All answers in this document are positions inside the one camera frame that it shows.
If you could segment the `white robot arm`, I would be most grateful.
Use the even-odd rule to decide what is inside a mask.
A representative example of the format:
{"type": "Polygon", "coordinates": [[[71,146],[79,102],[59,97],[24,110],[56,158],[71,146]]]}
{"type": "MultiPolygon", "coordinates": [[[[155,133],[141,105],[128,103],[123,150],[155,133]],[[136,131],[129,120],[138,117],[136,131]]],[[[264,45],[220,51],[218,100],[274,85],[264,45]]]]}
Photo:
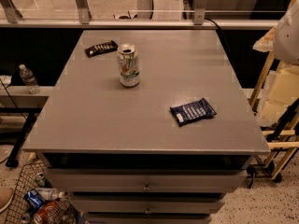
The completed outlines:
{"type": "Polygon", "coordinates": [[[278,60],[299,64],[299,2],[294,3],[278,22],[273,50],[278,60]]]}

